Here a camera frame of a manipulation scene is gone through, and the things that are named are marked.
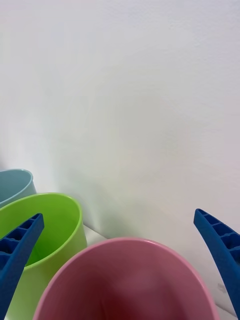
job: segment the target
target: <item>white shelf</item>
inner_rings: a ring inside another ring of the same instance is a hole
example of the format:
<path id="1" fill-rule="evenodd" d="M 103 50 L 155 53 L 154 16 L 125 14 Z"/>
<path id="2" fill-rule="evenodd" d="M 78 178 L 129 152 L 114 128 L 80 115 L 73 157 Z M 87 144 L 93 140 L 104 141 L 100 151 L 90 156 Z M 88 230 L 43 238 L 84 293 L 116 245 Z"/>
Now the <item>white shelf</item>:
<path id="1" fill-rule="evenodd" d="M 85 231 L 85 235 L 86 235 L 87 244 L 89 246 L 106 240 L 106 238 L 104 238 L 104 236 L 98 234 L 97 232 L 93 231 L 92 229 L 88 228 L 87 226 L 84 226 L 84 231 Z M 227 311 L 219 308 L 218 306 L 216 308 L 218 310 L 218 313 L 219 313 L 221 320 L 237 320 L 237 318 L 235 316 L 231 315 Z"/>

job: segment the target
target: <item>white wall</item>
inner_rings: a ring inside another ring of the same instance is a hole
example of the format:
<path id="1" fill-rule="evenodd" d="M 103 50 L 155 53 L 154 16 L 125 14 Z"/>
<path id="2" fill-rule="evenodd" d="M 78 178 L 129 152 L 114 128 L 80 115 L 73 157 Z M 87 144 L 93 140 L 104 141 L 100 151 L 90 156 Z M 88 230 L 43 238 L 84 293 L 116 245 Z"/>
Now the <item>white wall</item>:
<path id="1" fill-rule="evenodd" d="M 0 166 L 105 237 L 177 250 L 233 310 L 193 226 L 240 232 L 237 0 L 0 0 Z"/>

